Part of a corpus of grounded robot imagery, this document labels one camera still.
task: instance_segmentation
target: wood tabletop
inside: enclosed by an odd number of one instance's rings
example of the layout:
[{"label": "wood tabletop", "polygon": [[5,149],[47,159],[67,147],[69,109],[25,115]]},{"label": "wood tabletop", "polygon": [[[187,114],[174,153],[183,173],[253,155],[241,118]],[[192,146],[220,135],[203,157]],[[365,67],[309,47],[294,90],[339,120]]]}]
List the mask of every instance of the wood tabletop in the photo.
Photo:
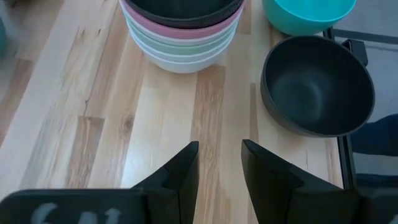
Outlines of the wood tabletop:
[{"label": "wood tabletop", "polygon": [[241,141],[342,187],[336,139],[280,127],[259,94],[284,36],[260,0],[216,64],[177,75],[129,37],[117,0],[32,0],[10,11],[15,39],[0,60],[0,198],[19,189],[129,188],[200,142],[195,223],[256,223]]}]

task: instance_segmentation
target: black plastic part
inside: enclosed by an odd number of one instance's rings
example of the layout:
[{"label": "black plastic part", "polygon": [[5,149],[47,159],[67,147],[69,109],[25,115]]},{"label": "black plastic part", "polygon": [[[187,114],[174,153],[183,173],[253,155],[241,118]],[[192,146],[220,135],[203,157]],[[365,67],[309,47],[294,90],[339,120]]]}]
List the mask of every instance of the black plastic part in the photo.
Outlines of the black plastic part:
[{"label": "black plastic part", "polygon": [[198,180],[198,142],[191,142],[132,189],[10,194],[0,203],[0,223],[191,224]]},{"label": "black plastic part", "polygon": [[317,37],[290,37],[268,54],[261,96],[270,115],[297,134],[337,137],[369,119],[374,87],[364,65],[345,47]]},{"label": "black plastic part", "polygon": [[357,191],[341,190],[250,140],[243,140],[242,164],[259,224],[352,223],[357,215]]},{"label": "black plastic part", "polygon": [[358,40],[346,40],[342,43],[351,53],[366,67],[368,65],[368,55],[366,54],[365,43]]},{"label": "black plastic part", "polygon": [[339,137],[337,140],[344,189],[357,189],[355,165],[350,137]]},{"label": "black plastic part", "polygon": [[344,37],[349,39],[357,39],[371,42],[379,42],[383,44],[398,44],[398,37],[388,36],[388,35],[379,35],[379,34],[368,34],[364,32],[350,31],[350,30],[341,30],[341,29],[333,29],[335,36]]},{"label": "black plastic part", "polygon": [[218,24],[234,14],[243,0],[126,0],[152,22],[179,29],[201,29]]}]

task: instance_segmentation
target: metal frame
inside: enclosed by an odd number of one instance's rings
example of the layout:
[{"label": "metal frame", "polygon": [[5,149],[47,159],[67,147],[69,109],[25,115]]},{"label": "metal frame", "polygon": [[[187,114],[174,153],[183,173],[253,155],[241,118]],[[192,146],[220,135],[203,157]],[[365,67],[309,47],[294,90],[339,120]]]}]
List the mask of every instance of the metal frame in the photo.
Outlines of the metal frame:
[{"label": "metal frame", "polygon": [[[379,42],[383,44],[398,44],[398,37],[391,37],[388,35],[368,34],[364,32],[356,32],[349,30],[341,30],[329,28],[323,31],[323,36],[335,40],[335,37],[342,37],[347,39],[364,40],[371,42]],[[340,154],[341,174],[343,176],[344,189],[356,189],[356,174],[353,159],[353,152],[351,148],[350,136],[342,136],[337,138],[338,149]]]}]

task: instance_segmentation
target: wood grain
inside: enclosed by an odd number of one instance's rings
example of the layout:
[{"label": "wood grain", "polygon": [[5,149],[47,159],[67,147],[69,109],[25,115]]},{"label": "wood grain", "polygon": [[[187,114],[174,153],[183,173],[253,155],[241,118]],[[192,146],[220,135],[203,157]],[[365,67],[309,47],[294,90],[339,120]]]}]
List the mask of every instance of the wood grain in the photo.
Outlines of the wood grain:
[{"label": "wood grain", "polygon": [[259,142],[259,128],[257,124],[256,84],[250,84],[250,140]]},{"label": "wood grain", "polygon": [[103,126],[103,118],[79,116],[66,187],[87,188]]},{"label": "wood grain", "polygon": [[114,74],[115,83],[106,108],[103,137],[91,172],[89,187],[119,187],[136,117],[146,60],[131,39],[126,41]]},{"label": "wood grain", "polygon": [[0,146],[6,137],[14,113],[18,109],[19,102],[32,75],[33,67],[34,63],[30,60],[18,60],[7,92],[0,103]]},{"label": "wood grain", "polygon": [[64,0],[30,1],[23,19],[23,39],[18,49],[19,58],[36,62],[54,25]]},{"label": "wood grain", "polygon": [[127,37],[127,26],[123,12],[118,5],[105,43],[95,78],[94,87],[87,101],[86,116],[103,118],[112,91],[115,73],[118,70],[121,54]]},{"label": "wood grain", "polygon": [[219,185],[221,119],[225,68],[212,65],[198,72],[191,140],[199,141],[200,181],[195,223],[221,222],[224,205]]}]

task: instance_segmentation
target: stacked bowl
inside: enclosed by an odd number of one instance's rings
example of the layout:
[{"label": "stacked bowl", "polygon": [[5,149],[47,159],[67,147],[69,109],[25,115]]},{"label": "stacked bowl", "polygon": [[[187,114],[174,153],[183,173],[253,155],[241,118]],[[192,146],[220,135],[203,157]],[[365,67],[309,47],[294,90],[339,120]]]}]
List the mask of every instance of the stacked bowl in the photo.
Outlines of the stacked bowl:
[{"label": "stacked bowl", "polygon": [[244,0],[119,0],[131,37],[160,68],[193,73],[231,43]]}]

